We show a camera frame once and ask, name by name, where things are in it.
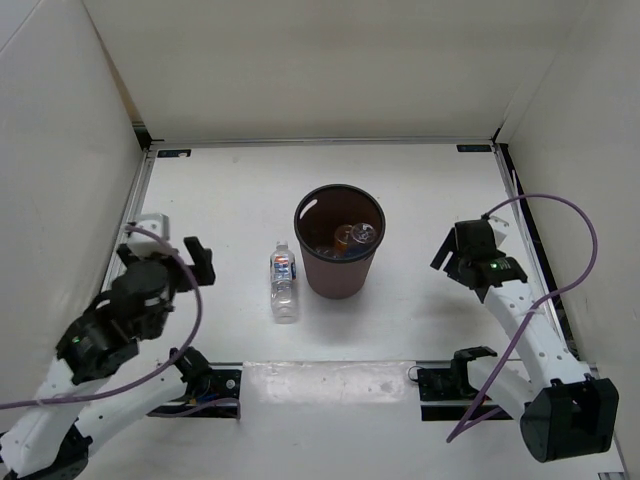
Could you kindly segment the clear unlabeled plastic bottle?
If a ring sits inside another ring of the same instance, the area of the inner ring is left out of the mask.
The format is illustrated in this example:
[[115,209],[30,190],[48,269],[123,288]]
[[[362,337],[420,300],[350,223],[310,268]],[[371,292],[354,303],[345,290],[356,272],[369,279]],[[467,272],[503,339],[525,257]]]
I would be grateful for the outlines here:
[[340,259],[342,252],[333,246],[318,246],[315,252],[326,259]]

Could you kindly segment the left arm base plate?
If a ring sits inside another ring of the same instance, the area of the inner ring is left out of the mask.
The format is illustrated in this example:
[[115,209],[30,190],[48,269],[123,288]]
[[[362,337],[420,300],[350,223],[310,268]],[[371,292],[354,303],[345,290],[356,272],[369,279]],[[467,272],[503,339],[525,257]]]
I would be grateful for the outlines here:
[[241,418],[242,368],[239,364],[210,364],[185,376],[185,393],[147,414],[151,418]]

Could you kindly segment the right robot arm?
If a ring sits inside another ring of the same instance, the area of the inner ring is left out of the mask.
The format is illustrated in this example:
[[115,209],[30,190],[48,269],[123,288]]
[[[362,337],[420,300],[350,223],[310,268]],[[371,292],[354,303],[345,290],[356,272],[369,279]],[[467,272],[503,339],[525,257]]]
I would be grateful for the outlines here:
[[524,371],[508,368],[488,347],[459,350],[450,390],[464,400],[490,398],[518,422],[541,463],[604,453],[613,443],[618,391],[572,355],[535,306],[526,273],[499,248],[507,226],[497,218],[455,223],[431,266],[477,295],[514,342]]

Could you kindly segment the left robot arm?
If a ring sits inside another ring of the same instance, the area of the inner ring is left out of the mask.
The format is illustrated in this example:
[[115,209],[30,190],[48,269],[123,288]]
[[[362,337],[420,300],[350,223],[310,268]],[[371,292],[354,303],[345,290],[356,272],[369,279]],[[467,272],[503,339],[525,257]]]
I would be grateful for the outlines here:
[[74,479],[90,457],[132,423],[181,398],[197,400],[210,388],[206,358],[192,342],[203,306],[185,343],[146,375],[116,388],[109,382],[158,339],[179,293],[198,294],[215,282],[212,252],[196,237],[184,245],[186,264],[167,241],[135,230],[117,254],[125,265],[111,287],[94,297],[55,347],[45,380],[24,413],[1,436],[9,479]]

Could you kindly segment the clear bottle orange blue label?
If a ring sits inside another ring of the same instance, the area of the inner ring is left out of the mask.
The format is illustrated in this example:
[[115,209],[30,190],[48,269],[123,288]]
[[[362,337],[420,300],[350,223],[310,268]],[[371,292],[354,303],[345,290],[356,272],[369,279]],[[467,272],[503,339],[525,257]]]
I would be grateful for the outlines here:
[[277,323],[294,323],[298,317],[297,266],[287,241],[276,243],[270,255],[271,310]]

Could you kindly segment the orange juice bottle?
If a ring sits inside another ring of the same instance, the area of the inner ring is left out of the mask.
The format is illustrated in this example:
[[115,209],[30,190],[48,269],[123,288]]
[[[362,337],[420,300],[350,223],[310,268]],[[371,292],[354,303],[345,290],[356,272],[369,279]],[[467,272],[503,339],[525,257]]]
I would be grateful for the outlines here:
[[340,225],[334,232],[334,249],[341,255],[350,255],[355,251],[356,241],[352,235],[353,226],[350,224]]

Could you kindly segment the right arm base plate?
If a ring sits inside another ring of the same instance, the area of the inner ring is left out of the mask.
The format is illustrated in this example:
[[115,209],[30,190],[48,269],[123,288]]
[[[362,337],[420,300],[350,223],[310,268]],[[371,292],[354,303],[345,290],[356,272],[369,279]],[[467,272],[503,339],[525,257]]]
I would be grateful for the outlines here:
[[477,395],[473,387],[458,385],[449,362],[416,363],[408,368],[407,378],[418,388],[423,422],[457,422]]

